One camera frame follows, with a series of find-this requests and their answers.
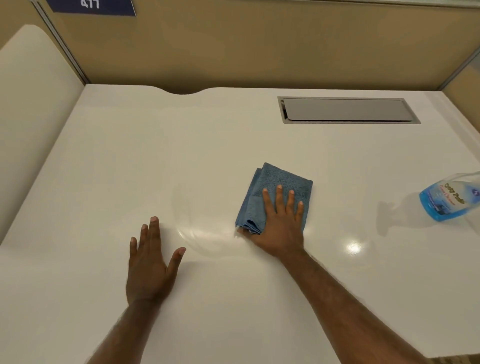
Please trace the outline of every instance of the person's left arm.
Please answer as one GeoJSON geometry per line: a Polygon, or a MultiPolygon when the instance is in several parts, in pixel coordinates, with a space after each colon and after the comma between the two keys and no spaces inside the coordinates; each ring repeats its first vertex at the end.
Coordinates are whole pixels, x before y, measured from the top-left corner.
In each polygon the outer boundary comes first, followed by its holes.
{"type": "Polygon", "coordinates": [[[87,364],[140,364],[150,330],[163,301],[170,294],[185,248],[174,253],[168,266],[162,256],[157,217],[142,226],[137,248],[130,240],[128,308],[87,364]]]}

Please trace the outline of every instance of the blue cloth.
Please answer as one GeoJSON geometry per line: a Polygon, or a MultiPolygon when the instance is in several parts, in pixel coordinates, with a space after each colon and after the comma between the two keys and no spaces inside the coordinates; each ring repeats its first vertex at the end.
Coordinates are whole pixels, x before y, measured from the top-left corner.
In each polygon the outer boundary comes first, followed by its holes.
{"type": "Polygon", "coordinates": [[[303,201],[304,211],[301,225],[301,230],[303,231],[305,223],[307,222],[313,181],[287,172],[286,170],[281,170],[268,163],[265,163],[262,168],[257,168],[255,171],[247,195],[241,204],[235,225],[249,230],[252,234],[261,234],[265,229],[267,220],[262,191],[264,188],[268,190],[270,199],[275,205],[276,187],[279,184],[283,187],[283,200],[285,204],[287,203],[288,192],[290,190],[295,191],[295,212],[297,212],[298,202],[303,201]]]}

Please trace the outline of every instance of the microfiber cloth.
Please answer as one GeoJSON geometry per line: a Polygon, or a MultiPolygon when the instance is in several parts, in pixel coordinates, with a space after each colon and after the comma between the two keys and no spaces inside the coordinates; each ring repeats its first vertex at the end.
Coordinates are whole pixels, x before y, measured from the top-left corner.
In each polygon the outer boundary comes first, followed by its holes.
{"type": "Polygon", "coordinates": [[[267,220],[262,191],[264,188],[268,190],[270,199],[275,205],[276,187],[279,184],[283,187],[283,200],[285,204],[287,203],[288,192],[290,190],[295,192],[295,212],[297,211],[298,202],[303,202],[304,210],[301,225],[301,230],[303,231],[307,221],[313,181],[287,172],[286,170],[281,170],[268,163],[265,163],[262,168],[257,168],[255,171],[247,195],[241,204],[235,225],[247,229],[252,234],[261,234],[265,229],[267,220]]]}

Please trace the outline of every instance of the white tabletop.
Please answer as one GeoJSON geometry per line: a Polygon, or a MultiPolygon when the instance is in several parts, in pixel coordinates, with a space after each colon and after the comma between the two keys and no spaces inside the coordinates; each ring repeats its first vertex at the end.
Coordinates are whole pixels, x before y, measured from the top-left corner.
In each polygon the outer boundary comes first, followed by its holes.
{"type": "Polygon", "coordinates": [[[313,180],[305,246],[427,356],[480,352],[480,237],[416,194],[480,170],[441,93],[88,85],[0,246],[2,362],[83,363],[157,215],[187,253],[143,363],[338,363],[301,292],[234,235],[257,167],[313,180]],[[421,124],[283,124],[277,96],[404,97],[421,124]]]}

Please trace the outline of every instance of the forearm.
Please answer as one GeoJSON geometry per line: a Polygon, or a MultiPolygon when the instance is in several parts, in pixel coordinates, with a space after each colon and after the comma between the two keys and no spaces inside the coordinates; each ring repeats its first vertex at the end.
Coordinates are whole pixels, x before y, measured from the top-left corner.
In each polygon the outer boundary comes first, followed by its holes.
{"type": "Polygon", "coordinates": [[[312,305],[342,364],[428,363],[306,252],[281,261],[312,305]]]}
{"type": "Polygon", "coordinates": [[[160,306],[132,303],[87,364],[139,364],[160,306]]]}

